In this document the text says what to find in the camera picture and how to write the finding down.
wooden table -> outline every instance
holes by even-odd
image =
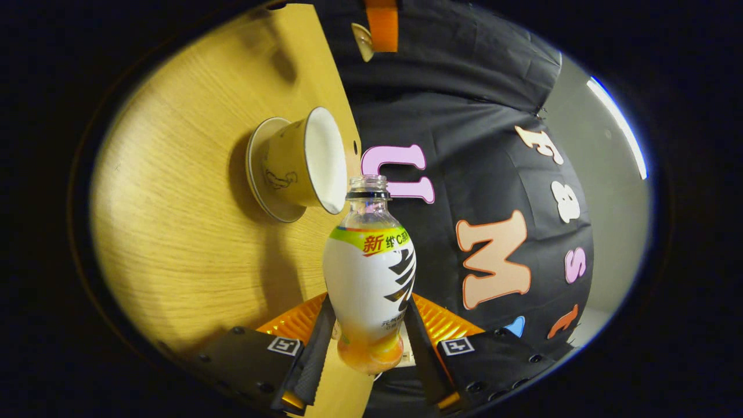
[[[108,287],[151,342],[190,356],[232,326],[256,328],[325,291],[322,249],[345,211],[309,208],[295,223],[276,222],[250,193],[244,166],[261,121],[298,120],[316,106],[335,117],[348,174],[359,175],[358,132],[307,4],[216,28],[123,105],[97,158],[90,222]],[[334,347],[326,371],[308,414],[359,416],[371,378],[342,366]],[[346,401],[323,387],[344,379],[344,396],[358,389]]]

plastic bottle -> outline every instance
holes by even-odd
[[[322,269],[340,324],[340,358],[355,370],[377,374],[402,358],[400,326],[415,282],[415,249],[387,210],[387,179],[362,176],[350,182],[351,211],[328,238]]]

yellow-green label band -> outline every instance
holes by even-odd
[[[359,248],[364,256],[386,253],[410,241],[405,228],[356,229],[336,227],[330,238],[347,242]]]

cup saucer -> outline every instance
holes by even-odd
[[[301,218],[307,208],[286,202],[273,192],[271,185],[263,174],[261,164],[262,153],[259,150],[268,142],[271,135],[290,123],[284,118],[268,118],[264,120],[250,136],[245,153],[245,172],[247,174],[247,182],[250,185],[250,191],[253,192],[253,196],[256,197],[256,200],[266,213],[272,218],[286,223],[295,222]]]

ceramic cup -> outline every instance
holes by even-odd
[[[343,209],[346,167],[343,142],[333,115],[316,107],[309,116],[271,135],[261,151],[264,181],[285,202]]]

